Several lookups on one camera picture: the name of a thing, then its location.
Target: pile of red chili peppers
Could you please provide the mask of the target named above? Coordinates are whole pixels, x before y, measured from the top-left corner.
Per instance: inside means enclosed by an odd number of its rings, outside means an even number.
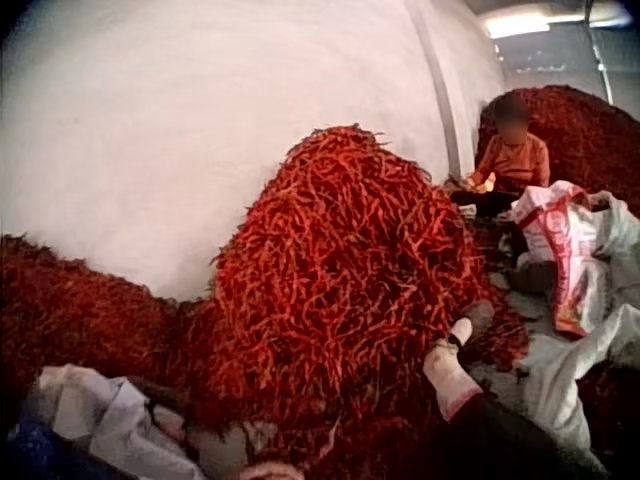
[[[497,310],[467,361],[508,368],[527,346],[446,194],[356,126],[289,152],[202,304],[19,239],[2,254],[2,363],[18,386],[67,362],[142,376],[189,392],[212,427],[276,423],[261,458],[310,478],[382,478],[412,453],[438,423],[422,361],[465,306]]]
[[[551,181],[568,180],[590,193],[608,190],[640,215],[640,122],[604,100],[567,86],[523,88],[529,130],[547,143]],[[479,162],[496,133],[495,100],[482,112]]]
[[[310,469],[363,429],[417,433],[433,408],[424,355],[472,302],[498,308],[476,354],[508,366],[526,348],[457,208],[357,127],[289,152],[218,256],[212,289],[217,321],[192,332],[210,359],[201,387],[231,418],[277,423],[273,453]]]

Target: chili pile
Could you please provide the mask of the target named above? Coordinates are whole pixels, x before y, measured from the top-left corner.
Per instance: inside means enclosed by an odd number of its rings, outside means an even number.
[[[461,309],[496,307],[465,361],[526,351],[447,195],[356,126],[289,152],[216,267],[210,298],[176,304],[4,237],[3,370],[22,388],[67,362],[141,376],[188,392],[210,427],[276,423],[256,460],[384,478],[440,422],[421,366]]]

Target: dark hair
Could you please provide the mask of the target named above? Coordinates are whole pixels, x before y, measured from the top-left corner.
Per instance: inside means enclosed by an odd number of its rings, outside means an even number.
[[[507,93],[496,100],[493,121],[497,126],[528,123],[529,112],[527,111],[527,105],[520,98]]]

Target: orange shirt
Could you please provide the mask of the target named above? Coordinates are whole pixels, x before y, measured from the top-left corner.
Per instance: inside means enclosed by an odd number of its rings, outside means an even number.
[[[506,145],[500,135],[495,135],[471,179],[479,185],[491,172],[496,174],[498,192],[521,193],[528,185],[548,187],[547,145],[531,133],[527,133],[526,140],[519,145]]]

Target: red and white bag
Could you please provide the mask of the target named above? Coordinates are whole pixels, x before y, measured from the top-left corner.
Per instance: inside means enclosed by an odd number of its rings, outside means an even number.
[[[553,315],[558,332],[584,336],[602,322],[607,308],[607,264],[592,256],[598,248],[602,212],[572,183],[527,187],[514,203],[512,219],[522,230],[529,260],[557,264]]]

